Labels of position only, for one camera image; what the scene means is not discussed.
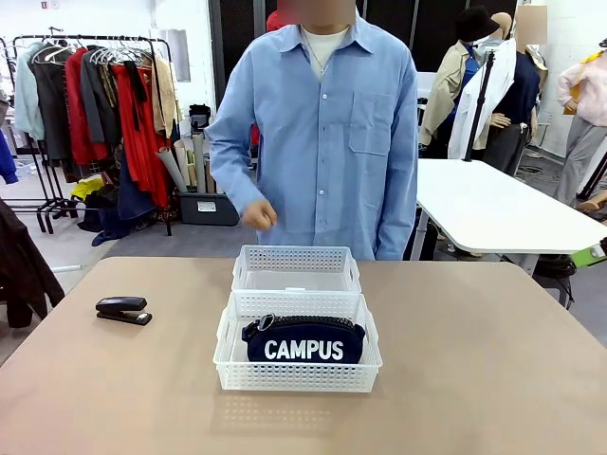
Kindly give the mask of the person's right hand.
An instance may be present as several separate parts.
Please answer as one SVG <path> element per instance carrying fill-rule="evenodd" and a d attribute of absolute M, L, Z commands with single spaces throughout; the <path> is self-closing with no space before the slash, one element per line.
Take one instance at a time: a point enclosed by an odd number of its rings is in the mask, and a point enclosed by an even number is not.
<path fill-rule="evenodd" d="M 241 219 L 245 225 L 257 231 L 270 230 L 277 224 L 276 211 L 266 199 L 248 204 L 243 210 Z"/>

